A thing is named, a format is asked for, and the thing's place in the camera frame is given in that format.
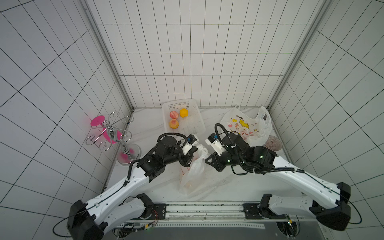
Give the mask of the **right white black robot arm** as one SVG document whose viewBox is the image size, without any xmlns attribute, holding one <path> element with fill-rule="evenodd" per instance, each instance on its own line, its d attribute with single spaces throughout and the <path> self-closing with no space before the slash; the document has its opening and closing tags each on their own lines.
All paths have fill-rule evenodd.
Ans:
<svg viewBox="0 0 384 240">
<path fill-rule="evenodd" d="M 264 194 L 256 213 L 264 218 L 295 215 L 316 219 L 336 231 L 344 231 L 351 220 L 351 187 L 321 180 L 297 168 L 276 152 L 263 147 L 250 147 L 240 135 L 229 133 L 224 138 L 211 134 L 206 139 L 215 153 L 206 164 L 221 172 L 225 167 L 240 166 L 247 174 L 262 174 L 279 179 L 299 190 L 300 197 Z"/>
</svg>

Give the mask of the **yellow pink peach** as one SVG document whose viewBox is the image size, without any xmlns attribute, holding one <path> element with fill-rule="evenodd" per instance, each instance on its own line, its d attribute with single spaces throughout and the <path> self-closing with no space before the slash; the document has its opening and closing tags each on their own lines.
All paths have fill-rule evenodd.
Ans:
<svg viewBox="0 0 384 240">
<path fill-rule="evenodd" d="M 169 126 L 171 129 L 177 129 L 179 127 L 179 121 L 177 119 L 171 119 L 169 121 Z"/>
</svg>

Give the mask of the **white bag red lettering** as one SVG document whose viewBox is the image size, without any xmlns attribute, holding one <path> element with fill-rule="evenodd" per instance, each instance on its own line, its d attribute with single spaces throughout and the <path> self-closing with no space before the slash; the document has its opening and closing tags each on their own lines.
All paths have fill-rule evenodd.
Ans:
<svg viewBox="0 0 384 240">
<path fill-rule="evenodd" d="M 207 148 L 201 144 L 197 145 L 197 149 L 190 166 L 181 167 L 179 191 L 183 195 L 190 195 L 203 182 L 205 159 L 208 158 L 209 153 Z"/>
</svg>

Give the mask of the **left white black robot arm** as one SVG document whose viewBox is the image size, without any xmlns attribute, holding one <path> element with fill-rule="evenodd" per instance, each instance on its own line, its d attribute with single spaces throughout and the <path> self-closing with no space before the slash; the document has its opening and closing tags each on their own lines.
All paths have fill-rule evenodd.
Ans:
<svg viewBox="0 0 384 240">
<path fill-rule="evenodd" d="M 161 175 L 166 165 L 175 162 L 188 167 L 198 150 L 199 139 L 165 133 L 141 159 L 134 160 L 127 177 L 84 203 L 75 202 L 67 220 L 67 229 L 74 240 L 100 240 L 110 230 L 129 220 L 157 218 L 153 201 L 139 190 Z"/>
</svg>

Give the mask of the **white bag cartoon print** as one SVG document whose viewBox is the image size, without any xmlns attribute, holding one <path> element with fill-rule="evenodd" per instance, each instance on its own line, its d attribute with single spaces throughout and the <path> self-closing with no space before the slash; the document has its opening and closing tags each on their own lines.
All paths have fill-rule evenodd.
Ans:
<svg viewBox="0 0 384 240">
<path fill-rule="evenodd" d="M 261 106 L 255 118 L 248 117 L 235 105 L 221 120 L 227 131 L 235 131 L 241 135 L 250 147 L 264 145 L 272 132 L 272 119 L 268 110 Z"/>
</svg>

